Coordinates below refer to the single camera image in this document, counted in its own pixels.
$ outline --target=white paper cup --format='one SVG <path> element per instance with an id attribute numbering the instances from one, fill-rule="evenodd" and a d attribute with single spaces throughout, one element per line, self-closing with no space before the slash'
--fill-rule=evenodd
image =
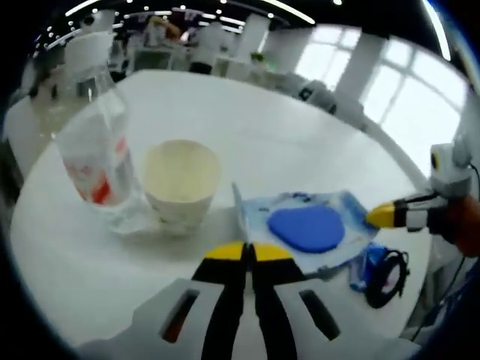
<path id="1" fill-rule="evenodd" d="M 220 178 L 217 155 L 198 142 L 167 141 L 149 151 L 142 184 L 164 233 L 194 234 L 209 211 Z"/>

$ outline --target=window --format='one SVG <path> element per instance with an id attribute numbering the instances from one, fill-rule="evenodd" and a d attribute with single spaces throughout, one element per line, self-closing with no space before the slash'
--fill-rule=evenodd
<path id="1" fill-rule="evenodd" d="M 361 31 L 333 25 L 318 26 L 301 55 L 295 72 L 309 80 L 319 80 L 335 90 L 359 42 Z"/>
<path id="2" fill-rule="evenodd" d="M 412 57 L 413 48 L 399 40 L 390 40 L 385 52 L 385 60 L 405 68 Z"/>
<path id="3" fill-rule="evenodd" d="M 401 81 L 399 71 L 380 65 L 375 80 L 364 100 L 365 115 L 374 122 L 380 122 L 395 95 Z"/>
<path id="4" fill-rule="evenodd" d="M 459 124 L 460 114 L 440 95 L 407 78 L 382 128 L 427 176 L 431 146 L 451 142 Z"/>
<path id="5" fill-rule="evenodd" d="M 456 106 L 463 107 L 467 97 L 467 83 L 442 61 L 426 52 L 417 51 L 412 70 Z"/>

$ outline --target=water bottle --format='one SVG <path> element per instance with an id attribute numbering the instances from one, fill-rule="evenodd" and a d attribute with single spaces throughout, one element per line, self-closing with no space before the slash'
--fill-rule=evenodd
<path id="1" fill-rule="evenodd" d="M 126 137 L 128 107 L 108 71 L 109 32 L 73 39 L 65 50 L 68 120 L 55 142 L 79 196 L 115 233 L 132 233 L 151 216 Z"/>

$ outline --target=white round table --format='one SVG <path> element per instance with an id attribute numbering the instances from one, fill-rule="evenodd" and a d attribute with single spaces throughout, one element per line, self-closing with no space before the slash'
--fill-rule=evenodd
<path id="1" fill-rule="evenodd" d="M 245 199 L 348 190 L 368 209 L 415 190 L 370 137 L 292 98 L 231 80 L 161 71 L 134 74 L 119 88 L 130 106 L 135 164 L 165 140 L 196 140 L 219 155 L 223 178 L 195 238 L 117 238 L 78 196 L 57 148 L 46 149 L 22 189 L 10 240 L 38 309 L 71 346 L 126 329 L 146 299 L 176 278 L 191 277 L 206 251 L 237 239 L 232 181 Z M 419 298 L 431 237 L 400 229 L 385 230 L 376 240 L 409 252 L 411 275 L 403 297 L 374 310 L 349 288 L 347 271 L 328 284 L 354 299 L 365 326 L 397 337 Z M 238 359 L 247 351 L 264 358 L 254 318 L 245 316 L 240 326 Z"/>

